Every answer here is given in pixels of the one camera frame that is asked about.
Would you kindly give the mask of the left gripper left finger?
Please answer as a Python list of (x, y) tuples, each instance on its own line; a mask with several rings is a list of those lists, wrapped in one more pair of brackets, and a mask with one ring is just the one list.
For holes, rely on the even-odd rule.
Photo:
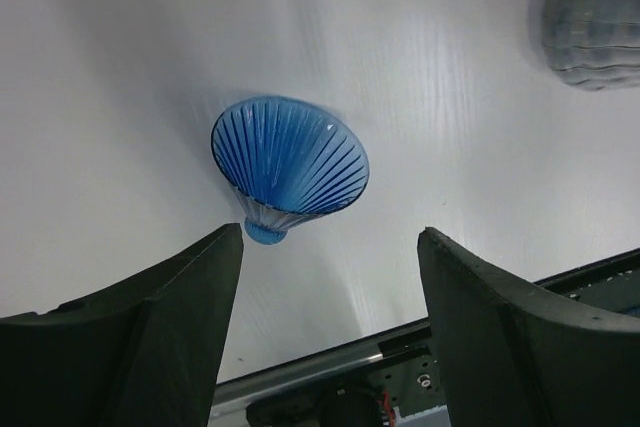
[(44, 314), (1, 321), (5, 426), (204, 426), (243, 257), (226, 224)]

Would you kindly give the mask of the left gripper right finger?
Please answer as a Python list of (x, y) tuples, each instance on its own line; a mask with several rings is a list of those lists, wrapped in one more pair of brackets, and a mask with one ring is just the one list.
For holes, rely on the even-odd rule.
[(532, 283), (435, 228), (420, 276), (454, 426), (635, 426), (639, 254)]

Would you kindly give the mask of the blue glass dripper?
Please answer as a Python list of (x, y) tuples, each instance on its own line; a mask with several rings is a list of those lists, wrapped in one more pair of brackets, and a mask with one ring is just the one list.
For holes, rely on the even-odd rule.
[(244, 211), (245, 232), (263, 245), (349, 207), (369, 182), (358, 137), (328, 111), (293, 98), (253, 97), (227, 107), (210, 144)]

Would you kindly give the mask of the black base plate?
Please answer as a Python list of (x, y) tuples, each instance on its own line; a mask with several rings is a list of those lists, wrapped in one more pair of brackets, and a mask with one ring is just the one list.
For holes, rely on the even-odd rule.
[[(538, 281), (574, 301), (636, 316), (639, 253), (631, 251)], [(427, 319), (405, 324), (318, 354), (326, 369), (287, 380), (249, 403), (251, 426), (317, 426), (332, 403), (352, 398), (380, 426), (398, 425), (445, 405), (445, 394)]]

